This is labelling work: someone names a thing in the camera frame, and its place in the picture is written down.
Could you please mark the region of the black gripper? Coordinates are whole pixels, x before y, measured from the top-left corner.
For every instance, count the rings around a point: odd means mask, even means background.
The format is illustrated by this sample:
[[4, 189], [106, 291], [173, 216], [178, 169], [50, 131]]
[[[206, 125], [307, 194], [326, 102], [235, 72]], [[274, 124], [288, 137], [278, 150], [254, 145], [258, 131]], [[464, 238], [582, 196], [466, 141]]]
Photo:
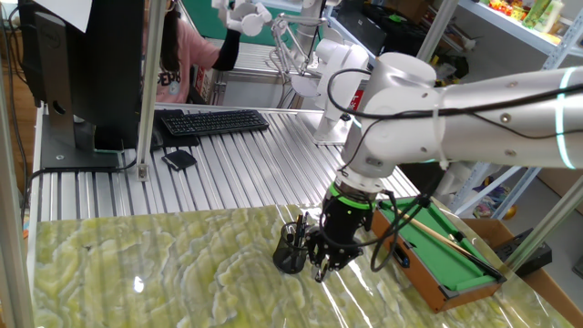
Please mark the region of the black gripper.
[[356, 232], [365, 228], [370, 230], [373, 204], [348, 199], [341, 195], [327, 194], [322, 203], [322, 214], [318, 227], [310, 227], [305, 236], [310, 263], [321, 268], [327, 255], [326, 242], [332, 246], [328, 250], [327, 271], [339, 271], [363, 254], [360, 247], [368, 246], [370, 241], [355, 238]]

